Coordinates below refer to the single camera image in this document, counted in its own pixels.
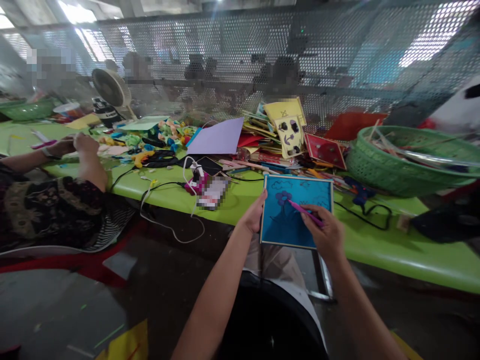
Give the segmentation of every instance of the patterned clothing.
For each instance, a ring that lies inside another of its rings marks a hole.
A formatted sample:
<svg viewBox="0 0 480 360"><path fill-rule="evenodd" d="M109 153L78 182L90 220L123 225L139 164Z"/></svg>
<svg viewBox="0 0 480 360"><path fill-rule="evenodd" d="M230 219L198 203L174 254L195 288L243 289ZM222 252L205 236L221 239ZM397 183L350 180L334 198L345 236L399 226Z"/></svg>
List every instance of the patterned clothing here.
<svg viewBox="0 0 480 360"><path fill-rule="evenodd" d="M0 253L39 245L82 249L102 225L104 193L70 176L29 181L0 163Z"/></svg>

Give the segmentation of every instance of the blue glue gun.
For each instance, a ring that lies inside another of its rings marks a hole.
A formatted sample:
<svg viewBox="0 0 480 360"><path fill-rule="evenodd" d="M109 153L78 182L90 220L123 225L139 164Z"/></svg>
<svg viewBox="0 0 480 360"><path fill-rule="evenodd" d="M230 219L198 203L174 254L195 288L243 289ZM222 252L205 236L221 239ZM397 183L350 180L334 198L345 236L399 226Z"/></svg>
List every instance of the blue glue gun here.
<svg viewBox="0 0 480 360"><path fill-rule="evenodd" d="M357 195L353 199L353 203L355 205L361 206L362 209L365 207L367 199L373 198L377 194L375 190L362 185L360 182L351 178L350 176L345 176L343 180L347 183L348 186L352 187L357 191Z"/></svg>

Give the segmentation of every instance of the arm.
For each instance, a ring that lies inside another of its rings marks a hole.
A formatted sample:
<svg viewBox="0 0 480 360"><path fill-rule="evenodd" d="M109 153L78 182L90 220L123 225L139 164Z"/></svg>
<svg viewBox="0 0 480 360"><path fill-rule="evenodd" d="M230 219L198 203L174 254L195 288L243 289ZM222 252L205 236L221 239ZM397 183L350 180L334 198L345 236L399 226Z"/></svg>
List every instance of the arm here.
<svg viewBox="0 0 480 360"><path fill-rule="evenodd" d="M362 359L406 360L400 347L375 311L343 251L344 228L331 212L314 205L302 206L323 220L319 228L305 214L303 222L313 235L318 252L326 263L335 297Z"/></svg>
<svg viewBox="0 0 480 360"><path fill-rule="evenodd" d="M173 360L211 359L234 306L252 234L260 230L267 191L250 206L208 275L173 351Z"/></svg>
<svg viewBox="0 0 480 360"><path fill-rule="evenodd" d="M73 145L78 151L80 160L78 177L88 180L104 193L108 177L97 155L99 143L90 136L80 132L75 136Z"/></svg>
<svg viewBox="0 0 480 360"><path fill-rule="evenodd" d="M53 145L47 146L48 152L56 157L61 158L63 155L72 153L75 151L74 138L67 136ZM15 155L0 159L0 163L8 166L16 173L25 174L40 165L46 164L51 161L45 156L42 149L35 150L23 155Z"/></svg>

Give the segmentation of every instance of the metal mesh wall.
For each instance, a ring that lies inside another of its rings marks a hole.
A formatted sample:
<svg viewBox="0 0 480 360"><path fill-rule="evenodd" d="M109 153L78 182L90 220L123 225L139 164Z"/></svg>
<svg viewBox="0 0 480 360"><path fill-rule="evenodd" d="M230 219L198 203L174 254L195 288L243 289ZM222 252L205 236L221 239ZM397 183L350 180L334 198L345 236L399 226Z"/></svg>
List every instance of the metal mesh wall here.
<svg viewBox="0 0 480 360"><path fill-rule="evenodd" d="M254 110L260 100L300 96L310 133L349 110L391 112L392 122L416 125L480 72L474 16L480 0L390 3L109 20L20 33L32 48L70 49L83 76L113 60L144 115L180 117L193 108L224 120ZM18 48L15 31L4 33Z"/></svg>

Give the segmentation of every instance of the electric fan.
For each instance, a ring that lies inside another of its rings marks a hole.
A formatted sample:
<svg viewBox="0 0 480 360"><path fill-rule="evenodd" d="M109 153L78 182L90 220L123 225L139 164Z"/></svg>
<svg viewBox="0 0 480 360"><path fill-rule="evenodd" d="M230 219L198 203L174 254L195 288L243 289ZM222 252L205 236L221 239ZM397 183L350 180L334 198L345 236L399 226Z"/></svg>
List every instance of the electric fan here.
<svg viewBox="0 0 480 360"><path fill-rule="evenodd" d="M125 81L115 71L96 68L91 72L93 86L98 94L115 108L126 107L133 120L137 120L130 103L132 94Z"/></svg>

